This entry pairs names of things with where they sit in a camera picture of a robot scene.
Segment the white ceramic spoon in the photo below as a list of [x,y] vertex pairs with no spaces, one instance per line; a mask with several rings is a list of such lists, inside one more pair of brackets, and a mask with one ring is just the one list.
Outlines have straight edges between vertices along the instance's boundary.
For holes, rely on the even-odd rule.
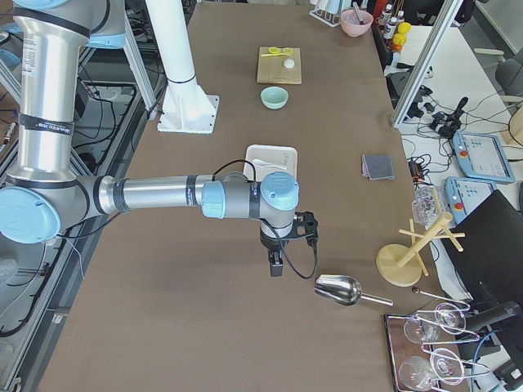
[[287,170],[287,167],[285,165],[267,162],[267,161],[259,159],[259,158],[253,159],[252,164],[255,165],[256,167],[273,167],[273,168],[283,170],[283,171]]

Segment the small metal spoon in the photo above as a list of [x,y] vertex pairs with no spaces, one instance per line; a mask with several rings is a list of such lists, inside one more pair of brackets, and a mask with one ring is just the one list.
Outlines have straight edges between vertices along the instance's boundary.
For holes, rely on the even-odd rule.
[[413,294],[428,296],[428,297],[435,298],[435,299],[442,300],[442,301],[446,300],[445,296],[439,296],[439,295],[436,295],[436,294],[433,294],[430,292],[423,291],[419,287],[412,287],[411,291]]

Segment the light green bowl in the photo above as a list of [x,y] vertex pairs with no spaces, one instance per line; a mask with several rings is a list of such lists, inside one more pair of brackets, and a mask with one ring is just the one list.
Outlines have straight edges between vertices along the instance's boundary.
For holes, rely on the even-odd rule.
[[261,91],[261,102],[268,109],[283,108],[289,98],[289,93],[286,89],[277,86],[266,87]]

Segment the pink bowl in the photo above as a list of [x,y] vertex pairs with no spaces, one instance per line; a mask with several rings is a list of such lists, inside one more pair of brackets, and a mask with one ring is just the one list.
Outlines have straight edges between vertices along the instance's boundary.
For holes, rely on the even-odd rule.
[[354,9],[345,10],[341,15],[340,24],[345,34],[350,37],[359,37],[370,30],[373,23],[373,15],[366,11],[360,11],[363,24],[360,23]]

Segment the metal scoop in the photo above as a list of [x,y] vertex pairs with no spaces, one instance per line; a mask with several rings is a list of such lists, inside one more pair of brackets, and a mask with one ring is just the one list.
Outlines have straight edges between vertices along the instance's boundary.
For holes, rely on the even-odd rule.
[[321,274],[315,281],[314,291],[339,305],[355,305],[360,300],[387,306],[394,305],[392,300],[364,293],[360,282],[348,275]]

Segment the white rectangular tray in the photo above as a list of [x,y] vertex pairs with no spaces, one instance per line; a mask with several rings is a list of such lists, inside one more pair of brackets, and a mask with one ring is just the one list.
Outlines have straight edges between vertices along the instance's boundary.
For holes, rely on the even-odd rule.
[[243,174],[249,180],[262,181],[267,175],[273,172],[287,172],[297,178],[297,151],[293,147],[273,146],[273,145],[250,145],[246,149],[245,160],[252,163],[252,160],[259,158],[271,163],[278,163],[287,167],[286,171],[273,167],[256,167],[256,174],[253,174],[253,168],[244,164]]

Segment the wooden mug tree stand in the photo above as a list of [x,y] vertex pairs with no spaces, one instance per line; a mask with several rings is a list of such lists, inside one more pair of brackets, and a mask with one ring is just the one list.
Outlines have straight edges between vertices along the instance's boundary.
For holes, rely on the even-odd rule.
[[449,223],[453,217],[450,212],[441,209],[437,191],[433,189],[432,193],[438,217],[424,234],[418,234],[414,229],[399,229],[401,234],[410,236],[411,246],[388,244],[380,248],[377,253],[376,266],[380,275],[398,287],[413,286],[422,275],[428,276],[428,270],[422,261],[420,251],[433,239],[449,239],[458,252],[463,252],[463,246],[458,238],[464,238],[465,233],[454,234],[450,231]]

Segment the grey folded cloth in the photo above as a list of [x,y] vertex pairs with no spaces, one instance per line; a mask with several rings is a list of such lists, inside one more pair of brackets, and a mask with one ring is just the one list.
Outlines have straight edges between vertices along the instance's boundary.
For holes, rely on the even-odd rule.
[[363,154],[361,160],[362,176],[370,180],[394,180],[396,178],[390,156]]

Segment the dark glass rack tray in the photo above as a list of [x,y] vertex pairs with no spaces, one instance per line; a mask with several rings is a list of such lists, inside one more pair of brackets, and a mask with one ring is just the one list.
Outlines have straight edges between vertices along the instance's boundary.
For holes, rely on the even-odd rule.
[[400,365],[406,359],[405,345],[408,343],[405,333],[405,317],[394,314],[383,316],[387,349],[391,368],[391,379],[394,391],[408,391],[399,377]]

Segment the clear plastic container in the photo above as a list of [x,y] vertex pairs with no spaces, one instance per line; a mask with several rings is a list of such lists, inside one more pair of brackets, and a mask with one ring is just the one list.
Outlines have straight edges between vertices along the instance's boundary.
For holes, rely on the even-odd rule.
[[442,213],[440,188],[435,185],[424,185],[414,191],[412,202],[413,219],[423,226],[431,225]]

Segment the wine glass upper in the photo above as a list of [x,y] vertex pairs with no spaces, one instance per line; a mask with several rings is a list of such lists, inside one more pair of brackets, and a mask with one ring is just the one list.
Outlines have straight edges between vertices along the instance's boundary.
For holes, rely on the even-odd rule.
[[451,336],[463,333],[465,314],[448,302],[440,303],[434,310],[419,310],[405,321],[404,334],[415,344],[446,342]]

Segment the wine glass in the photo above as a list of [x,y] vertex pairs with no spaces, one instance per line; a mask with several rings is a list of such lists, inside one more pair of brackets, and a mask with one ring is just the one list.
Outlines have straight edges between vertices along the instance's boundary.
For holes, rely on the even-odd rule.
[[429,359],[411,356],[399,370],[400,381],[412,391],[447,391],[445,386],[459,385],[464,377],[461,360],[445,348],[434,350]]
[[404,334],[415,344],[446,342],[451,336],[463,333],[465,314],[448,302],[440,303],[434,310],[419,310],[405,321]]

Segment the wooden cutting board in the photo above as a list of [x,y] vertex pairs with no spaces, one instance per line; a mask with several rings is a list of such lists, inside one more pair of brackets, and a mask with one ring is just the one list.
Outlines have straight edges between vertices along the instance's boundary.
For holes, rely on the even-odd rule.
[[[302,83],[302,62],[301,49],[291,47],[291,56],[272,56],[260,57],[260,54],[267,53],[268,47],[260,47],[257,63],[257,82],[260,84],[291,84],[300,85]],[[292,69],[284,67],[284,61],[292,59],[295,66]]]

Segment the lower teach pendant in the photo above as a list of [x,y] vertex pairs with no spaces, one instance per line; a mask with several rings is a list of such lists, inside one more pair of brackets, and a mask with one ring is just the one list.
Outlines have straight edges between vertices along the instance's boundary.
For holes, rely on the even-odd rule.
[[450,176],[445,180],[445,194],[455,224],[470,215],[495,190],[491,180]]

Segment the teach pendant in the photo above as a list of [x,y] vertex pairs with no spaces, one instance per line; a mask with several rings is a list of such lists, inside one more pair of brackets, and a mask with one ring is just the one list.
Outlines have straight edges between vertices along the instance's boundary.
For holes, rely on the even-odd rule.
[[495,190],[491,180],[450,176],[445,180],[445,194],[455,224],[470,215]]
[[504,184],[515,182],[512,168],[496,135],[456,131],[452,143],[458,165],[465,176]]

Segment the wine glass lower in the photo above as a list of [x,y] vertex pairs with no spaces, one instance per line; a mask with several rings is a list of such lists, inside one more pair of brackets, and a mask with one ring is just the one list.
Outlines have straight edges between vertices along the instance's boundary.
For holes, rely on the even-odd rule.
[[464,377],[461,360],[445,348],[434,350],[429,359],[411,356],[399,370],[400,381],[412,391],[447,391],[445,386],[459,385]]

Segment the black laptop monitor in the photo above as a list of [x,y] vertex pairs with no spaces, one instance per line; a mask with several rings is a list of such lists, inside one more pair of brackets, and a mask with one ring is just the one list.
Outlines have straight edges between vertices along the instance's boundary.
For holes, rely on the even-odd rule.
[[454,229],[466,236],[461,252],[445,250],[477,301],[522,303],[522,215],[496,190]]

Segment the upper teach pendant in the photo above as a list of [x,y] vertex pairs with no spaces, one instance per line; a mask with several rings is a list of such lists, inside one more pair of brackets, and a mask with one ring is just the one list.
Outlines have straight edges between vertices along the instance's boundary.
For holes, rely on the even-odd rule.
[[452,143],[458,165],[465,176],[504,184],[515,182],[512,168],[496,135],[456,131]]

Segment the white dish rack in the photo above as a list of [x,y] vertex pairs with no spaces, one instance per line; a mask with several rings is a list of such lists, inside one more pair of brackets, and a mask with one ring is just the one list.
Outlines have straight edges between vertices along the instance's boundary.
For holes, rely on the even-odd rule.
[[340,25],[342,0],[310,0],[309,15],[334,28]]

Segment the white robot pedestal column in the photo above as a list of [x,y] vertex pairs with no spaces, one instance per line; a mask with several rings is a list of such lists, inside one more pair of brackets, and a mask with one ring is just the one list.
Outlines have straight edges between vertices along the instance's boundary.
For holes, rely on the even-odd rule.
[[146,6],[168,80],[158,130],[212,134],[219,97],[198,84],[181,2],[152,0]]

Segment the aluminium frame post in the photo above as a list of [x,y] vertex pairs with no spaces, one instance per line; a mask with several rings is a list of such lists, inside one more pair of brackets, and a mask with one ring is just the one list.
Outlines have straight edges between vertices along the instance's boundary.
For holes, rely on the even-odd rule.
[[405,85],[405,89],[391,116],[391,126],[396,130],[399,129],[400,124],[404,121],[409,107],[413,103],[413,99],[422,84],[424,75],[462,3],[463,2],[459,0],[444,1],[440,14],[437,16],[435,24],[431,28],[431,32],[428,35],[409,80]]

